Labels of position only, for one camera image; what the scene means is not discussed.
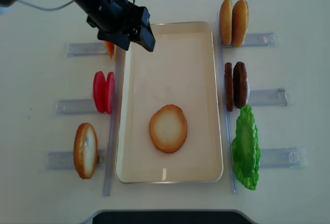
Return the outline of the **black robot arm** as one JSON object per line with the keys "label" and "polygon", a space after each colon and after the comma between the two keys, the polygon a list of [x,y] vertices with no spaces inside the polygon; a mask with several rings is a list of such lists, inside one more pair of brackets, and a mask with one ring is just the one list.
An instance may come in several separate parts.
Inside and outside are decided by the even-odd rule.
{"label": "black robot arm", "polygon": [[129,0],[73,0],[87,15],[87,23],[98,29],[97,38],[128,50],[131,42],[152,52],[155,38],[146,7]]}

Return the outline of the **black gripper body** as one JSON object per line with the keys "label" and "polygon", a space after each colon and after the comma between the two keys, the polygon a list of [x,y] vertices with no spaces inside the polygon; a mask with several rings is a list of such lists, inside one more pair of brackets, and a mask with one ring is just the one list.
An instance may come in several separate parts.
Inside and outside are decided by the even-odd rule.
{"label": "black gripper body", "polygon": [[150,25],[150,14],[146,7],[129,4],[110,13],[98,12],[94,17],[87,17],[87,23],[98,29],[97,38],[128,50],[131,41],[131,31],[138,26]]}

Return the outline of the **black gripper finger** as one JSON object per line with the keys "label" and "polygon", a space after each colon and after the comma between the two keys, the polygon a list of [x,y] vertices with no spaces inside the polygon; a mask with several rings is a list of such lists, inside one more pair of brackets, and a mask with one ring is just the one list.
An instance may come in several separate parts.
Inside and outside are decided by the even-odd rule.
{"label": "black gripper finger", "polygon": [[141,25],[133,28],[131,31],[131,41],[141,45],[149,52],[154,51],[156,41],[150,25]]}

